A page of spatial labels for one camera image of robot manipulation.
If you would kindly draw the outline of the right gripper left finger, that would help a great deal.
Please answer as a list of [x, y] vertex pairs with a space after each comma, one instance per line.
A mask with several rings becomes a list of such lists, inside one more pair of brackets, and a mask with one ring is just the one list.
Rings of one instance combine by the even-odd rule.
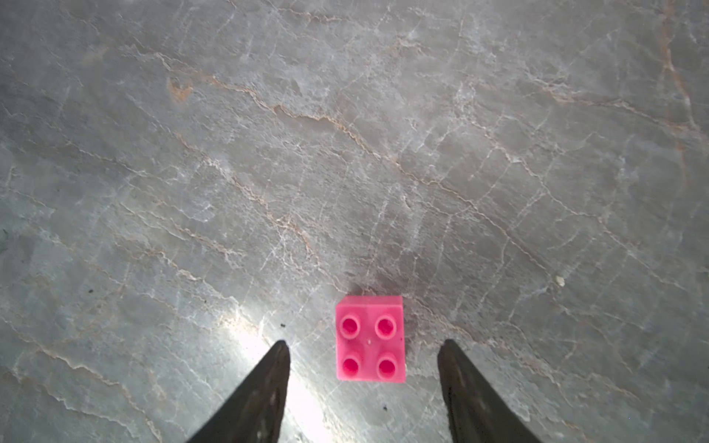
[[189, 440], [193, 443], [278, 441], [290, 364], [286, 341], [277, 341], [219, 410]]

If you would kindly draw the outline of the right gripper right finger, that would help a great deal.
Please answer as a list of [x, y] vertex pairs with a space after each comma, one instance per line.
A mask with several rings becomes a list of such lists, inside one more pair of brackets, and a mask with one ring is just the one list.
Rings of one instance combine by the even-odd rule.
[[454, 340], [443, 343], [437, 361], [454, 442], [540, 443]]

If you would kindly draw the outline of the pink square lego brick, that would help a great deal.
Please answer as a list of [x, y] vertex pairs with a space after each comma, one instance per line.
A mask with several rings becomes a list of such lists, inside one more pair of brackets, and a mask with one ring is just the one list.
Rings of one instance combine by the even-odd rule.
[[347, 295], [335, 307], [336, 372], [343, 381], [404, 383], [404, 299]]

